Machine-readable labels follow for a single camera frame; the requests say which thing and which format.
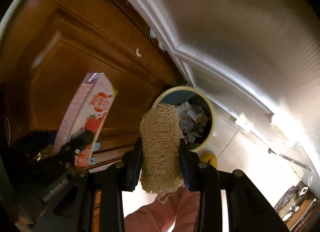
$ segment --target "red logo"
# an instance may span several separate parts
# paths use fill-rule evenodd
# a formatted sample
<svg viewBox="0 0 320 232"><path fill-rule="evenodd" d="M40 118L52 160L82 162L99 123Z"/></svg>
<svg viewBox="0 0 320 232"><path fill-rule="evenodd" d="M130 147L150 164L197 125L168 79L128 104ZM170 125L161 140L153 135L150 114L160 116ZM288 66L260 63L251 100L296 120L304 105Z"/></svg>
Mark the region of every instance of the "red logo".
<svg viewBox="0 0 320 232"><path fill-rule="evenodd" d="M106 95L103 92L99 92L97 95L93 95L89 105L93 105L95 111L102 112L103 110L109 109L109 98L112 98L112 95Z"/></svg>

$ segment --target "person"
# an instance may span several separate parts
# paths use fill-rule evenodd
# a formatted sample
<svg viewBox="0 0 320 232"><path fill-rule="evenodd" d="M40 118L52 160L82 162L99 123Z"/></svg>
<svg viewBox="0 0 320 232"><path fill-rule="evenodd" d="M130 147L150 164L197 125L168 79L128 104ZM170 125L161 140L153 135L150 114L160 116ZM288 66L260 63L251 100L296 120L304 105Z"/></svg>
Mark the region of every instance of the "person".
<svg viewBox="0 0 320 232"><path fill-rule="evenodd" d="M161 197L142 206L124 218L126 232L193 232L199 209L200 192L189 192L181 186L176 192Z"/></svg>

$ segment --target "wooden cabinet door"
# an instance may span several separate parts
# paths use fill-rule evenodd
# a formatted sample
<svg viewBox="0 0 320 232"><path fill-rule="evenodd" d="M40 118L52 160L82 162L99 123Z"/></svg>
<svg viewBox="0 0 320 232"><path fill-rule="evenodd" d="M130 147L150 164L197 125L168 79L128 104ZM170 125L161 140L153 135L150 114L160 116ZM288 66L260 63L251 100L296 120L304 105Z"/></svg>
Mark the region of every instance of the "wooden cabinet door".
<svg viewBox="0 0 320 232"><path fill-rule="evenodd" d="M88 72L104 72L118 91L101 152L134 144L141 116L179 78L110 0L24 0L0 47L12 139L57 130Z"/></svg>

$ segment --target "strawberry milk carton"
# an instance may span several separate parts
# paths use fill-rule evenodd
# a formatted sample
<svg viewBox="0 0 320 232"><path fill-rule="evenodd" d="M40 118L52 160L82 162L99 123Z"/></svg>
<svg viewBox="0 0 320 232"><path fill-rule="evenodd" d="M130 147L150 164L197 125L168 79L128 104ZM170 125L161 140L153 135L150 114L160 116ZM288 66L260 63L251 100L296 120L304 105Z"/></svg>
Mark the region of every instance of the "strawberry milk carton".
<svg viewBox="0 0 320 232"><path fill-rule="evenodd" d="M92 145L98 139L116 94L117 91L104 73L88 73L64 115L54 141L53 152L58 153L72 138L89 130L95 134L92 144L82 150L75 159L75 165L88 166Z"/></svg>

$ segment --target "yellow shoe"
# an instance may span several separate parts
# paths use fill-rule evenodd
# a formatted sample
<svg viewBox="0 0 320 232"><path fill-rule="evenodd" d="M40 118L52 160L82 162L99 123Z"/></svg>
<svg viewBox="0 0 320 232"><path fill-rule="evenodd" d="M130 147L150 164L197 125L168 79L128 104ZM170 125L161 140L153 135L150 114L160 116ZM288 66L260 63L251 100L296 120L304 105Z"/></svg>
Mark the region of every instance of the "yellow shoe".
<svg viewBox="0 0 320 232"><path fill-rule="evenodd" d="M206 162L212 165L214 168L217 169L218 163L217 163L217 157L212 152L205 152L200 156L201 162Z"/></svg>

